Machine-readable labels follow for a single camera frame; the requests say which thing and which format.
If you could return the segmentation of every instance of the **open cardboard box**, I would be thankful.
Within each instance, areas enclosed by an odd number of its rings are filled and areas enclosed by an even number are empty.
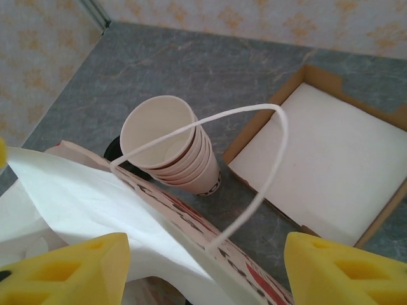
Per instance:
[[[303,66],[295,75],[293,75],[291,79],[270,98],[270,103],[282,105],[284,101],[292,94],[292,92],[294,92],[302,83],[313,86],[320,91],[326,92],[339,100],[342,100],[378,119],[381,119],[382,121],[388,122],[395,127],[407,131],[407,105],[401,106],[396,112],[393,113],[382,112],[344,94],[341,91],[341,77],[312,65]],[[269,122],[273,113],[274,111],[269,110],[259,111],[250,120],[250,122],[248,122],[238,137],[231,143],[230,147],[223,154],[224,162],[229,167],[230,163],[238,156],[244,147],[256,136],[256,134],[267,124],[267,122]],[[247,181],[245,181],[242,177],[239,177],[236,173],[234,174],[244,184],[250,187]],[[396,209],[398,204],[400,204],[401,200],[403,200],[406,194],[407,179],[405,179],[404,182],[399,186],[393,197],[391,197],[382,211],[377,215],[376,219],[370,224],[364,234],[355,243],[355,247],[362,247],[372,237],[386,218]],[[315,230],[313,230],[311,226],[308,225],[307,227],[303,224],[297,225],[299,225],[302,231],[305,233],[317,235],[314,233]]]

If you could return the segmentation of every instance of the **patterned wallpaper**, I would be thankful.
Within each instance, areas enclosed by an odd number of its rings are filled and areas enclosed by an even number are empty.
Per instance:
[[[113,20],[407,58],[407,0],[99,0]]]
[[[0,23],[0,136],[21,146],[101,31],[76,0],[3,0]]]

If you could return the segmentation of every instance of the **gray marble floor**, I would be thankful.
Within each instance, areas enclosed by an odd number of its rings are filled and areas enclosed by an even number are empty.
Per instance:
[[[385,111],[407,103],[406,61],[113,23],[24,147],[44,151],[64,139],[103,154],[129,112],[147,98],[176,95],[202,118],[266,102],[304,63],[343,76],[345,92]],[[251,116],[238,114],[204,126],[220,162]],[[223,185],[208,198],[170,191],[224,229],[254,194],[223,164],[221,169]],[[13,180],[7,169],[0,194]],[[287,233],[294,230],[264,204],[231,239],[288,287],[283,248]],[[404,201],[366,249],[407,262],[406,232]]]

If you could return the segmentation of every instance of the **paper bag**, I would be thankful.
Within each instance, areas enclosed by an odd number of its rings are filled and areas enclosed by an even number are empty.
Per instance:
[[[63,142],[59,149],[85,155],[90,166],[108,168],[106,160],[74,144]],[[219,231],[182,201],[137,177],[130,187],[109,172],[24,149],[10,149],[9,164],[39,214],[68,244],[127,233],[132,250],[128,281],[157,276],[194,305],[293,303],[230,241],[207,257],[197,245],[206,245]]]

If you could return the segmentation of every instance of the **white paper cup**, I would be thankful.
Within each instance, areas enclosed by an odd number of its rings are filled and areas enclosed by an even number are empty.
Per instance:
[[[192,181],[184,184],[178,184],[176,186],[168,184],[166,182],[163,182],[163,184],[167,186],[177,187],[179,189],[183,189],[184,191],[199,196],[208,196],[210,194],[213,194],[221,184],[221,171],[216,161],[215,154],[212,150],[212,145],[210,145],[209,148],[209,161],[202,172],[198,175],[198,177],[196,177]]]
[[[204,141],[201,145],[200,152],[190,166],[188,166],[183,171],[175,175],[171,176],[157,175],[156,178],[160,181],[164,181],[173,186],[187,183],[195,179],[196,177],[198,177],[200,173],[202,173],[202,171],[204,170],[209,161],[209,156],[210,156],[210,144],[206,140],[206,137],[204,137]]]
[[[197,159],[199,152],[202,150],[204,133],[204,130],[200,126],[197,126],[192,145],[182,158],[173,165],[165,168],[148,170],[148,173],[157,176],[158,178],[166,179],[168,176],[176,175],[189,167],[192,162]]]
[[[138,105],[127,117],[120,133],[120,147],[127,154],[144,144],[196,121],[191,107],[178,97],[162,95]],[[196,128],[175,135],[131,157],[141,168],[161,168],[175,163],[191,145]]]

